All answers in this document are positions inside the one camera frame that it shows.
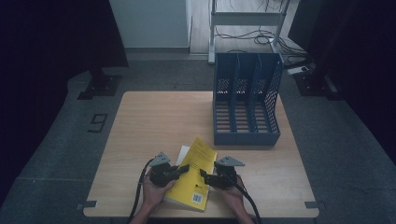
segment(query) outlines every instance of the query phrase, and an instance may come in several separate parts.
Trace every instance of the book cover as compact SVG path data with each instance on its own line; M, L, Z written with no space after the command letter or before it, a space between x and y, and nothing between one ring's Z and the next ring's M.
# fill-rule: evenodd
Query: book cover
M190 149L183 147L179 157L182 158L184 153L180 166L189 164L190 170L180 176L176 184L166 193L165 199L205 211L209 186L201 177L200 169L213 174L214 161L218 153L200 138L195 138Z

